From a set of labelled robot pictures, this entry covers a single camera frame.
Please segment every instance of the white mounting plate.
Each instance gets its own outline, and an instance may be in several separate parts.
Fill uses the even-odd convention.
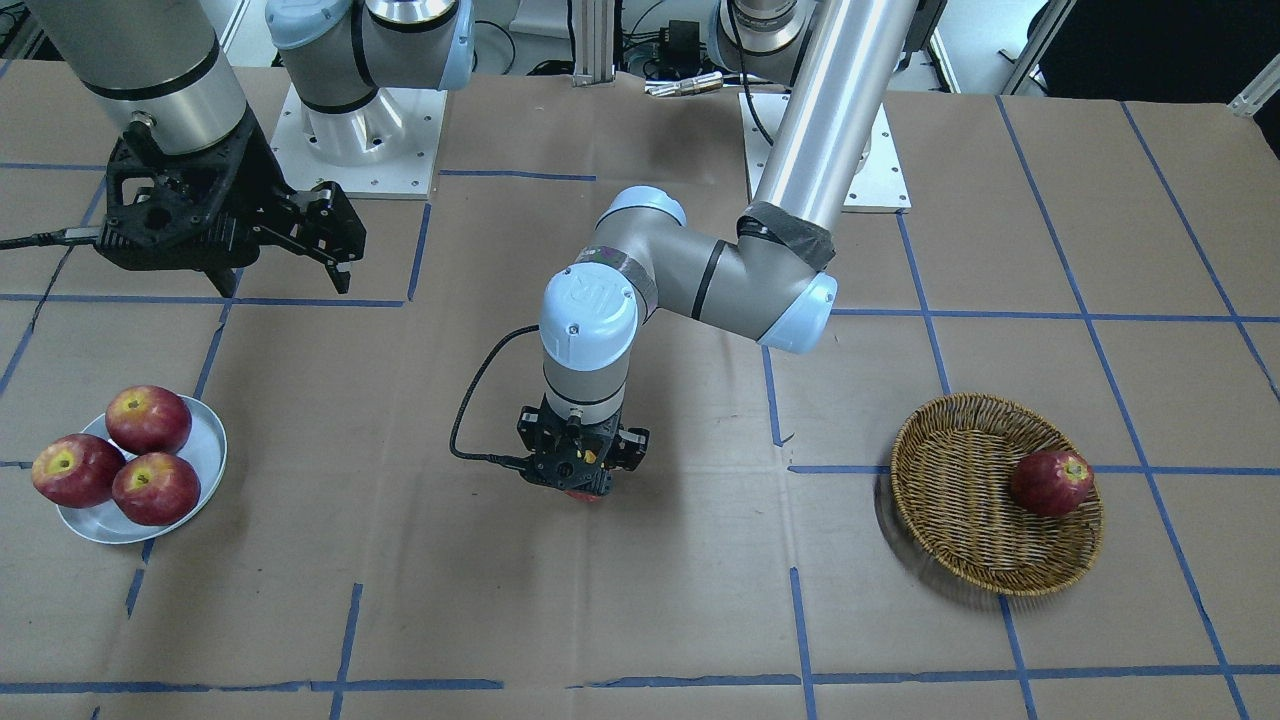
[[[753,92],[751,101],[755,111],[760,115],[760,124],[777,136],[778,126],[782,124],[782,114],[787,109],[788,95]],[[760,184],[760,176],[764,174],[764,163],[769,159],[769,143],[760,137],[755,129],[755,120],[751,119],[751,110],[746,106],[746,95],[739,96],[742,110],[742,137],[746,140],[746,172],[751,183],[751,195]],[[863,169],[854,176],[854,182],[845,193],[846,213],[897,213],[911,209],[911,193],[906,191],[906,178],[902,177],[902,167],[897,161],[897,147],[893,145],[893,133],[888,127],[888,117],[884,106],[876,111],[876,122],[872,124],[872,147],[867,155]]]
[[[406,87],[392,87],[388,92],[404,110],[407,151],[371,165],[343,167],[324,161],[312,151],[303,131],[302,101],[289,86],[275,133],[271,135],[271,150],[284,170],[285,182],[296,190],[311,190],[316,183],[332,179],[349,197],[428,200],[448,94]]]

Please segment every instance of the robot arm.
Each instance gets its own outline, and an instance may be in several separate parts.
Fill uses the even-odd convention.
[[[387,88],[458,90],[471,77],[471,0],[270,0],[266,24],[310,150],[330,165],[413,150]]]
[[[129,270],[201,270],[230,297],[233,269],[278,245],[323,263],[347,292],[349,264],[364,256],[360,218],[337,183],[297,192],[284,182],[196,0],[27,5],[122,137],[96,236],[45,233],[5,247],[92,242]],[[131,181],[147,186],[125,197]]]
[[[773,53],[774,60],[794,63],[788,54],[808,44],[737,242],[689,229],[680,204],[657,188],[618,195],[590,245],[543,299],[547,388],[541,406],[525,407],[517,423],[532,452],[521,473],[526,480],[605,495],[609,470],[640,461],[649,433],[623,430],[621,407],[631,343],[658,307],[764,346],[813,348],[837,291],[823,272],[835,256],[832,228],[914,9],[913,0],[828,0],[817,8],[805,0],[723,0],[718,17],[726,22],[714,23],[721,44],[730,22],[744,50]],[[791,72],[786,61],[778,68]]]

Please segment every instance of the red apple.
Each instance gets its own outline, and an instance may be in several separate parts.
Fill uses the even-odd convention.
[[[114,445],[87,433],[58,438],[31,464],[31,484],[63,507],[93,507],[111,500],[111,482],[124,465]]]
[[[1023,457],[1009,487],[1018,505],[1048,518],[1075,510],[1093,489],[1093,468],[1062,450],[1042,450]]]
[[[106,434],[134,455],[178,452],[191,436],[191,410],[163,387],[128,387],[106,406]]]
[[[115,474],[111,500],[125,518],[140,525],[172,525],[196,507],[200,478],[182,457],[148,452]]]

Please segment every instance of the black cable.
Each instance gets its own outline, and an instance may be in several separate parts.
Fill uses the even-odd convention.
[[[516,64],[516,38],[512,37],[509,32],[507,32],[507,28],[502,27],[498,23],[492,23],[489,20],[476,20],[476,24],[495,27],[495,28],[498,28],[499,32],[502,32],[503,35],[507,36],[507,42],[511,44],[511,61],[507,63],[507,69],[502,70],[502,74],[509,73],[511,68],[515,67],[515,64]]]
[[[733,42],[737,44],[737,67],[742,76],[742,92],[746,94],[746,109],[751,111],[751,120],[755,122],[755,129],[760,131],[760,137],[772,146],[773,138],[764,129],[760,115],[755,113],[755,101],[751,100],[751,86],[746,82],[746,51],[742,50],[742,31],[737,28],[737,0],[730,0],[728,24],[733,27]]]
[[[577,38],[573,37],[573,0],[567,0],[568,4],[568,63],[573,68],[570,74],[577,72]]]
[[[636,20],[636,24],[631,26],[631,35],[635,35],[635,33],[636,33],[636,29],[639,29],[639,28],[640,28],[640,23],[643,23],[643,22],[644,22],[644,19],[649,17],[649,13],[652,13],[654,8],[657,8],[658,5],[662,5],[662,4],[663,4],[663,3],[666,3],[666,1],[667,1],[667,0],[658,0],[658,1],[657,1],[657,3],[654,3],[653,5],[649,5],[649,9],[648,9],[648,10],[645,10],[644,13],[641,13],[641,14],[640,14],[640,19],[639,19],[639,20]]]
[[[0,250],[17,250],[19,247],[45,247],[47,245],[61,245],[74,247],[77,245],[92,245],[96,236],[67,237],[67,231],[37,232],[27,237],[14,237],[0,240]]]
[[[489,351],[489,356],[484,359],[484,363],[480,364],[480,369],[476,370],[476,377],[471,378],[471,384],[467,386],[467,392],[466,395],[462,396],[462,404],[458,405],[458,416],[453,419],[453,430],[449,432],[449,452],[452,452],[454,457],[462,460],[481,460],[484,462],[493,462],[494,465],[502,465],[503,468],[507,468],[508,470],[516,470],[517,473],[527,466],[529,461],[525,457],[515,457],[511,455],[492,455],[488,452],[458,451],[458,428],[462,427],[462,415],[466,414],[467,404],[471,402],[471,393],[476,391],[476,386],[480,384],[480,378],[484,377],[484,372],[489,369],[489,364],[493,363],[493,359],[497,357],[499,352],[502,352],[502,348],[506,347],[508,342],[516,340],[522,334],[529,334],[534,332],[538,332],[538,325],[529,325],[520,328],[518,331],[512,331],[507,333],[507,336],[499,340],[498,345],[493,346],[493,350]]]

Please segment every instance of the apple on plate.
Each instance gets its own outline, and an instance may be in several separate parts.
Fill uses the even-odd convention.
[[[74,433],[55,439],[31,464],[31,483],[63,507],[93,507],[111,500],[124,455],[105,439]]]
[[[200,478],[182,457],[148,452],[120,468],[111,483],[111,500],[140,525],[172,525],[195,510]]]
[[[106,406],[106,434],[134,455],[178,452],[191,436],[191,410],[163,387],[127,387]]]

